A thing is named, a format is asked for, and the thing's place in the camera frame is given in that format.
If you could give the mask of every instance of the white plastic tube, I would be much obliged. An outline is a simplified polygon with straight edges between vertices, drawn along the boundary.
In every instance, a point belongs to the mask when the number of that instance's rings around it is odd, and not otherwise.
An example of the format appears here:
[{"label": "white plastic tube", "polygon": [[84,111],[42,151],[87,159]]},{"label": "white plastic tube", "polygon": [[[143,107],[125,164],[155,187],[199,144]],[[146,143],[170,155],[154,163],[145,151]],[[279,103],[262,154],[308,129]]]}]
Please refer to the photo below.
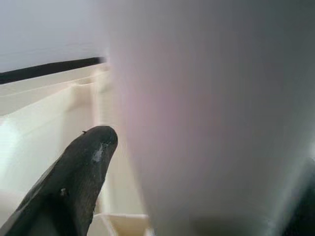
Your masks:
[{"label": "white plastic tube", "polygon": [[314,155],[310,1],[106,1],[111,65],[157,235],[272,235]]}]

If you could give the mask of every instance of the white plastic tray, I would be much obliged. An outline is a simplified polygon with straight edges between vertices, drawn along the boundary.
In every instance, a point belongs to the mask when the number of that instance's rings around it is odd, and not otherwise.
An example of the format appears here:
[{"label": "white plastic tray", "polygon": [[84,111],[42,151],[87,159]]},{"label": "white plastic tray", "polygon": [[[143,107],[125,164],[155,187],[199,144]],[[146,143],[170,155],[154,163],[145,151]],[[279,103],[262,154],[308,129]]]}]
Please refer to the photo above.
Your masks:
[{"label": "white plastic tray", "polygon": [[0,225],[67,145],[99,124],[115,128],[119,145],[96,211],[145,213],[104,64],[6,84],[0,95]]}]

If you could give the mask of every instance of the black object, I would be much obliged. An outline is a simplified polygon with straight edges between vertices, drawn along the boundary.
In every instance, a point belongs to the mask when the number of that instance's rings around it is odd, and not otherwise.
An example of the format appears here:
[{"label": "black object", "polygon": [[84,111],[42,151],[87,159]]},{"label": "black object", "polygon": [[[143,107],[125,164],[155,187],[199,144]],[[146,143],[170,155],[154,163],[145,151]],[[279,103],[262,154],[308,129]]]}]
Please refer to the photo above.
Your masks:
[{"label": "black object", "polygon": [[18,70],[12,70],[0,73],[0,84],[11,83],[43,75],[49,75],[66,70],[73,70],[85,66],[99,64],[102,61],[104,61],[104,59],[102,58],[86,58],[80,60],[61,61]]},{"label": "black object", "polygon": [[27,193],[0,236],[85,236],[117,144],[109,126],[75,139]]}]

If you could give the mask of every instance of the white ceiling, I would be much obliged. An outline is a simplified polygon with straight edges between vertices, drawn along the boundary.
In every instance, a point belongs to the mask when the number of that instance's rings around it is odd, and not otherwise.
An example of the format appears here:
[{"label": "white ceiling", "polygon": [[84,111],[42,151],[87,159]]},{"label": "white ceiling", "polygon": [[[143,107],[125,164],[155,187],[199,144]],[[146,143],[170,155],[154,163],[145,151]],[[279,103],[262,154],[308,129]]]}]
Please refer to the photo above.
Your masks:
[{"label": "white ceiling", "polygon": [[93,0],[2,0],[0,72],[101,56],[98,8]]}]

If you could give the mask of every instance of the black rubber glove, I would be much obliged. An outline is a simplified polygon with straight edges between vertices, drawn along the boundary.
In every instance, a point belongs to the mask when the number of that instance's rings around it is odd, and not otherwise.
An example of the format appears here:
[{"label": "black rubber glove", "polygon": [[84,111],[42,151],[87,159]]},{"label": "black rubber glove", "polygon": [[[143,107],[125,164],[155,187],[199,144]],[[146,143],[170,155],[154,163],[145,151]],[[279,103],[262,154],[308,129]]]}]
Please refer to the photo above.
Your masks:
[{"label": "black rubber glove", "polygon": [[109,126],[76,138],[27,193],[0,236],[85,236],[117,144]]}]

